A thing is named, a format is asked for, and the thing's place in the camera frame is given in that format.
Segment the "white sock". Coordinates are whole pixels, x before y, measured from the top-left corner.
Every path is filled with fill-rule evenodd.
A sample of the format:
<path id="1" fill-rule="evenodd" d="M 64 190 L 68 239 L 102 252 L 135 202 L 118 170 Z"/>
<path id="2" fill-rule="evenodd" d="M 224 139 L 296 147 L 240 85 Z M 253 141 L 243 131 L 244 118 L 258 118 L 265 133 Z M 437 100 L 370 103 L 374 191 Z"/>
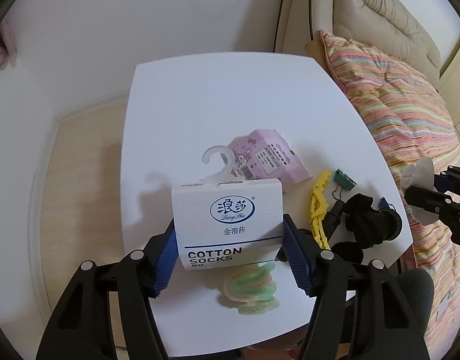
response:
<path id="1" fill-rule="evenodd" d="M 403 194 L 411 186 L 436 191 L 433 183 L 434 168 L 431 158 L 420 158 L 416 163 L 411 163 L 402 170 L 400 187 Z M 415 220 L 422 226 L 434 224 L 439 219 L 437 214 L 427 212 L 417 206 L 410 205 L 410 209 Z"/>

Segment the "green pink scrunchie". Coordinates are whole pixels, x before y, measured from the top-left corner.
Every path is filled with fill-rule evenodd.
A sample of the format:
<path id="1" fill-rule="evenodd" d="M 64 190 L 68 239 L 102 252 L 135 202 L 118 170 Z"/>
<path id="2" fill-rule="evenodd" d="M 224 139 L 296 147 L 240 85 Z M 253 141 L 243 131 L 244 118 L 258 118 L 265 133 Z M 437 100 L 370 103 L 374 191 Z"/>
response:
<path id="1" fill-rule="evenodd" d="M 273 262 L 248 265 L 232 271 L 223 281 L 223 295 L 237 303 L 239 314 L 265 314 L 279 307 L 277 285 L 271 275 L 275 267 Z"/>

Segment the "yellow plastic hair clip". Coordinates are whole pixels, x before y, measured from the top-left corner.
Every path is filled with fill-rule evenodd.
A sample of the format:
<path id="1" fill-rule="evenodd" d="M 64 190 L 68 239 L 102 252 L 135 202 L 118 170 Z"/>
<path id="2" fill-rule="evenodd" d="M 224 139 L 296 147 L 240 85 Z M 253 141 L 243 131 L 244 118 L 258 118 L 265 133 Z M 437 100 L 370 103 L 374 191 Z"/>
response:
<path id="1" fill-rule="evenodd" d="M 310 190 L 310 231 L 321 250 L 330 250 L 323 221 L 328 209 L 324 191 L 331 175 L 330 171 L 322 172 Z"/>

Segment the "white cotton socks box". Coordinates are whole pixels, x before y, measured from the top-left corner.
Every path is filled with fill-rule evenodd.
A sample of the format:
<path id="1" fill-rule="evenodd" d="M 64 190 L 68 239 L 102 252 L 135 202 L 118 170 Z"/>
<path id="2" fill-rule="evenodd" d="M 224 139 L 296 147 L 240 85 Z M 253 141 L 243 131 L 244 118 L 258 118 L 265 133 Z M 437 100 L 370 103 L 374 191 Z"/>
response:
<path id="1" fill-rule="evenodd" d="M 172 214 L 181 263 L 187 271 L 266 263 L 283 236 L 283 192 L 277 179 L 232 174 L 235 156 L 216 145 L 202 155 L 224 157 L 224 168 L 200 183 L 172 187 Z"/>

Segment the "black forked holder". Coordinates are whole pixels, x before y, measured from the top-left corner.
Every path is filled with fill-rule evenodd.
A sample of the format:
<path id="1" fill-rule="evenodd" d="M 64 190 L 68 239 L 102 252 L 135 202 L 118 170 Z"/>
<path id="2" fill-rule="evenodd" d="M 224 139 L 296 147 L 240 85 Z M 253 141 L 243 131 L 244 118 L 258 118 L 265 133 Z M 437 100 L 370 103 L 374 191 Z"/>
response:
<path id="1" fill-rule="evenodd" d="M 402 231 L 402 218 L 386 200 L 378 210 L 372 207 L 373 198 L 357 193 L 347 202 L 337 199 L 325 215 L 322 225 L 329 240 L 344 219 L 345 229 L 354 235 L 354 241 L 333 245 L 333 252 L 348 263 L 361 264 L 363 251 L 395 240 Z"/>

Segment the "striped colourful quilt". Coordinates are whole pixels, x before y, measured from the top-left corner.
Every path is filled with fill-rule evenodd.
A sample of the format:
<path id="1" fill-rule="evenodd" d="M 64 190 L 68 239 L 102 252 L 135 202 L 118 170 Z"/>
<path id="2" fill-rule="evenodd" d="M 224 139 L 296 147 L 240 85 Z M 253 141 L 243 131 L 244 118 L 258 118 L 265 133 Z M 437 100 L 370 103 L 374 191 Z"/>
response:
<path id="1" fill-rule="evenodd" d="M 444 100 L 407 63 L 355 40 L 320 32 L 327 68 L 378 145 L 395 182 L 405 166 L 432 159 L 435 172 L 460 166 L 460 143 Z M 460 246 L 438 221 L 419 224 L 407 215 L 413 238 L 405 252 L 409 269 L 422 268 L 434 283 L 424 335 L 432 359 L 443 359 L 460 329 Z"/>

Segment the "teal binder clip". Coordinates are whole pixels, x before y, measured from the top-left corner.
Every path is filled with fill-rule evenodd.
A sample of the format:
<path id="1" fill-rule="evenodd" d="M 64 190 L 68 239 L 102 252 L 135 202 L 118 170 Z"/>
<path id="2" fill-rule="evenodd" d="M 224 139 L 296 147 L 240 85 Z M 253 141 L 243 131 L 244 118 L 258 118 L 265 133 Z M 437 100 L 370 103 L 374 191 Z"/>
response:
<path id="1" fill-rule="evenodd" d="M 357 185 L 357 183 L 351 177 L 349 177 L 339 168 L 336 169 L 333 174 L 333 182 L 335 183 L 336 187 L 332 191 L 332 196 L 336 201 L 342 199 L 342 193 L 344 191 L 349 192 Z"/>

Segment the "pink paper package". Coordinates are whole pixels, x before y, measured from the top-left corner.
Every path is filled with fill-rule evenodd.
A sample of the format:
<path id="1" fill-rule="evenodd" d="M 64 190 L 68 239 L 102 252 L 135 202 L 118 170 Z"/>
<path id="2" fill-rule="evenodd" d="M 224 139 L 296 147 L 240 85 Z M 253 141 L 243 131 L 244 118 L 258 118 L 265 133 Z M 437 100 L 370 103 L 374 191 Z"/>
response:
<path id="1" fill-rule="evenodd" d="M 288 142 L 274 129 L 256 129 L 229 145 L 235 156 L 233 172 L 245 180 L 278 179 L 282 190 L 311 178 Z"/>

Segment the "cream leather headboard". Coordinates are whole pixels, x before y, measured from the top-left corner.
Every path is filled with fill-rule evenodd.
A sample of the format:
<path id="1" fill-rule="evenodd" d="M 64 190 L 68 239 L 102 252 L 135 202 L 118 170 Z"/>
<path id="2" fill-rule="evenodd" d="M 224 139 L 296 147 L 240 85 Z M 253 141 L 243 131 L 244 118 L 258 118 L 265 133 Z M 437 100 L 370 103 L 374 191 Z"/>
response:
<path id="1" fill-rule="evenodd" d="M 305 55 L 321 31 L 374 46 L 439 83 L 438 47 L 399 0 L 281 0 L 274 51 Z"/>

